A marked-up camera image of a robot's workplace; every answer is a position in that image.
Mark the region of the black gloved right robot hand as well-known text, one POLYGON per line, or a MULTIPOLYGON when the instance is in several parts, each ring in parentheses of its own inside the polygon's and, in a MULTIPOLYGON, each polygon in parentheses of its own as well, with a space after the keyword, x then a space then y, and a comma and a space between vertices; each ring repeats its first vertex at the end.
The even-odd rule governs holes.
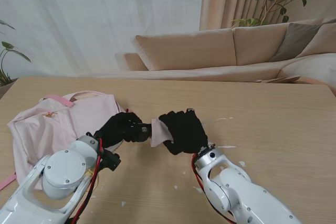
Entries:
POLYGON ((160 115, 159 120, 165 124, 172 136, 163 142, 171 154, 195 154, 208 146, 208 137, 193 109, 185 112, 171 111, 160 115))

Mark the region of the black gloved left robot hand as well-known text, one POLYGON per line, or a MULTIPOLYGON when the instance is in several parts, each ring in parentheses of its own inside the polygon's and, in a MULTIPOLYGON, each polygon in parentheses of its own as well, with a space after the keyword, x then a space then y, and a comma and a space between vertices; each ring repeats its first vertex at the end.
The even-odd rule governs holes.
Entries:
POLYGON ((152 134, 151 124, 143 123, 133 112, 120 112, 112 116, 93 137, 102 140, 108 148, 126 142, 145 142, 152 134))

